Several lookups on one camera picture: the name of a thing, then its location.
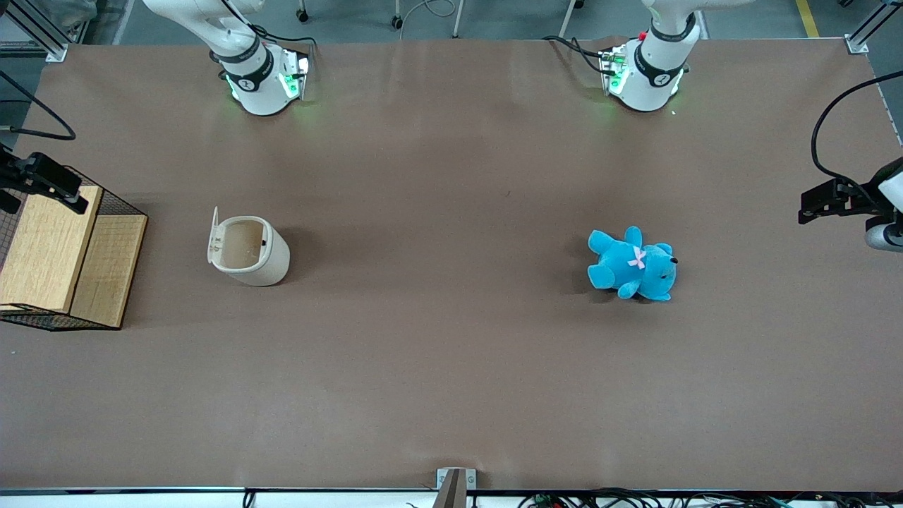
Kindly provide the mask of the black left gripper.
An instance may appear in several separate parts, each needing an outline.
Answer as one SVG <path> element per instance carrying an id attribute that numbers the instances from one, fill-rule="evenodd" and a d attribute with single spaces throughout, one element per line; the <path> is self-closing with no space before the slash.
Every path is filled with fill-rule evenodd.
<path id="1" fill-rule="evenodd" d="M 831 215 L 852 216 L 883 215 L 883 197 L 878 184 L 872 178 L 866 183 L 856 183 L 849 178 L 835 178 L 801 194 L 799 224 L 806 225 L 819 217 Z"/>

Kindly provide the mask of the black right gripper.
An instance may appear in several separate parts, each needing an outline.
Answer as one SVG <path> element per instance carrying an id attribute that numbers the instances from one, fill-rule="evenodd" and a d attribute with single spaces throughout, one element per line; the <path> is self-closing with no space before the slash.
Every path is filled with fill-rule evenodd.
<path id="1" fill-rule="evenodd" d="M 32 188 L 33 193 L 63 200 L 63 204 L 72 212 L 84 214 L 90 201 L 80 195 L 81 183 L 81 177 L 74 170 L 59 164 L 49 155 L 32 153 L 27 159 L 23 159 L 13 154 L 12 148 L 2 144 L 2 212 L 19 212 Z"/>

